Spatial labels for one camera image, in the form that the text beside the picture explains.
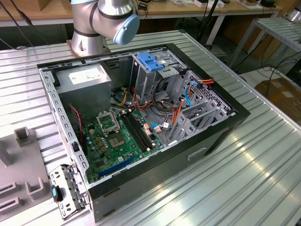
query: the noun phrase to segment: yellow cable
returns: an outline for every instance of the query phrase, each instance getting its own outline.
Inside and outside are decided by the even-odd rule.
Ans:
[[[198,81],[211,81],[212,79],[207,79],[207,80],[198,80]]]
[[[122,106],[122,105],[124,105],[124,104],[126,103],[126,100],[127,100],[127,94],[128,94],[128,92],[125,92],[123,101],[122,101],[120,104],[118,104],[117,106]]]

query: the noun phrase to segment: metal shelf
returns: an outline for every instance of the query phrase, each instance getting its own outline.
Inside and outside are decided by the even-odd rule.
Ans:
[[[237,46],[229,67],[233,66],[242,48],[253,33],[255,27],[258,27],[262,29],[263,32],[270,34],[271,36],[285,44],[287,47],[292,48],[297,52],[301,51],[301,24],[294,24],[282,17],[255,19],[253,20],[239,45]]]
[[[301,128],[189,35],[136,35],[112,51],[172,42],[246,109],[248,119],[211,155],[103,219],[98,225],[293,225],[301,216]],[[48,172],[69,163],[36,64],[72,58],[66,44],[0,52],[0,136],[36,131]],[[89,210],[63,222],[52,199],[1,225],[94,225]]]

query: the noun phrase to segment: gray plastic holder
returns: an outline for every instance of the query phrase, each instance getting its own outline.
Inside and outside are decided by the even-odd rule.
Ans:
[[[51,197],[35,131],[0,138],[0,222]]]

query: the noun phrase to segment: green circuit board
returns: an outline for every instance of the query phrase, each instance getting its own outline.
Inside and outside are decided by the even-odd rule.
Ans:
[[[138,110],[133,111],[131,114],[138,123],[145,123]],[[113,170],[115,167],[118,168],[106,174],[109,175],[163,148],[160,140],[154,135],[152,139],[150,137],[148,139],[155,146],[150,151],[142,151],[125,126],[121,116],[116,115],[116,119],[120,126],[119,133],[112,132],[107,136],[103,135],[97,120],[83,126],[84,133],[87,136],[86,158],[89,163],[89,169],[86,171],[86,176],[89,183],[98,181],[100,179],[99,173],[101,172]],[[113,124],[110,121],[110,117],[104,117],[101,124],[110,126]]]

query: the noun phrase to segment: motherboard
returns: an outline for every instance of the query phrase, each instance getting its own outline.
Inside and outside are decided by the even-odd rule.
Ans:
[[[118,115],[105,113],[84,125],[89,183],[162,149],[160,140],[148,128],[138,110]]]

